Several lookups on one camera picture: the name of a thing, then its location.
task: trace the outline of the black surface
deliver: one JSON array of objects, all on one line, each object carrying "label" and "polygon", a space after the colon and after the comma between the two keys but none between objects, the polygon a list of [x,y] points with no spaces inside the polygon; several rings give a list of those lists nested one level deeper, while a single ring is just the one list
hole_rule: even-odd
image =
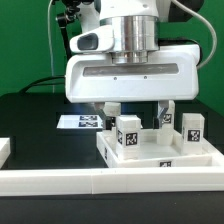
[{"label": "black surface", "polygon": [[[122,105],[152,127],[155,103]],[[182,113],[202,113],[206,138],[223,150],[224,119],[199,102],[176,102],[176,129]],[[61,114],[92,114],[63,94],[8,94],[0,98],[0,136],[12,136],[13,153],[5,169],[104,167],[95,131],[57,130]],[[221,224],[224,192],[1,197],[2,224],[136,223]]]}]

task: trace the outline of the green wall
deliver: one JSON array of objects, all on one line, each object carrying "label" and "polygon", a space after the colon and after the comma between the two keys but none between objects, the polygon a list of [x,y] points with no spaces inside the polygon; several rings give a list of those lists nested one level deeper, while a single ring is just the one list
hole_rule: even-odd
[{"label": "green wall", "polygon": [[[49,0],[1,0],[0,8],[0,95],[17,92],[30,82],[51,75],[47,39],[47,8]],[[198,99],[224,115],[224,1],[205,0],[200,13],[214,26],[218,34],[218,49],[212,61],[199,71]],[[66,59],[56,13],[64,7],[52,9],[52,35],[55,74],[64,75]],[[69,25],[70,35],[79,32]],[[203,47],[204,56],[211,49],[211,37],[206,27],[196,19],[187,23],[164,23],[159,26],[161,37],[185,36],[196,39]],[[51,88],[33,91],[52,91]]]}]

